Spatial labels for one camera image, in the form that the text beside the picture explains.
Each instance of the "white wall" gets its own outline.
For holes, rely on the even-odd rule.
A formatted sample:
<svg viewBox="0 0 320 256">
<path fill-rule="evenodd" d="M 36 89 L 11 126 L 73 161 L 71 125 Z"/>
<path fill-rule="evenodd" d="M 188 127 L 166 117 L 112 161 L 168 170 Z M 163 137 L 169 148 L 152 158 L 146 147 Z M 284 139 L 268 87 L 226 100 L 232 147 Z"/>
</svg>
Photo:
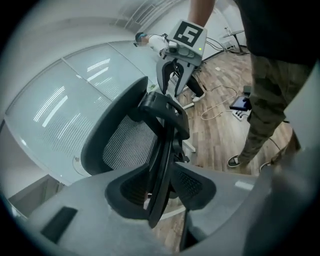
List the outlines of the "white wall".
<svg viewBox="0 0 320 256">
<path fill-rule="evenodd" d="M 156 20 L 154 24 L 151 25 L 147 31 L 148 34 L 158 34 L 163 33 L 169 34 L 174 26 L 179 20 L 187 20 L 190 10 L 190 1 L 185 0 L 177 4 L 160 19 Z M 225 34 L 224 28 L 226 27 L 226 21 L 224 18 L 214 10 L 213 14 L 210 16 L 205 28 L 207 29 L 207 36 L 220 41 L 220 38 Z M 203 59 L 217 53 L 218 51 L 210 47 L 208 44 L 205 45 Z"/>
<path fill-rule="evenodd" d="M 215 7 L 222 13 L 232 32 L 244 29 L 239 8 L 234 0 L 218 0 L 215 3 Z M 240 45 L 247 45 L 247 40 L 244 32 L 238 34 L 237 38 Z"/>
<path fill-rule="evenodd" d="M 86 0 L 45 1 L 26 17 L 1 58 L 0 121 L 21 89 L 61 57 L 106 42 L 133 40 L 133 33 L 108 25 L 108 15 L 114 16 L 119 8 L 115 2 L 123 4 L 112 0 L 95 0 L 98 4 Z"/>
<path fill-rule="evenodd" d="M 46 175 L 30 160 L 4 125 L 0 133 L 0 186 L 4 196 L 10 198 Z"/>
</svg>

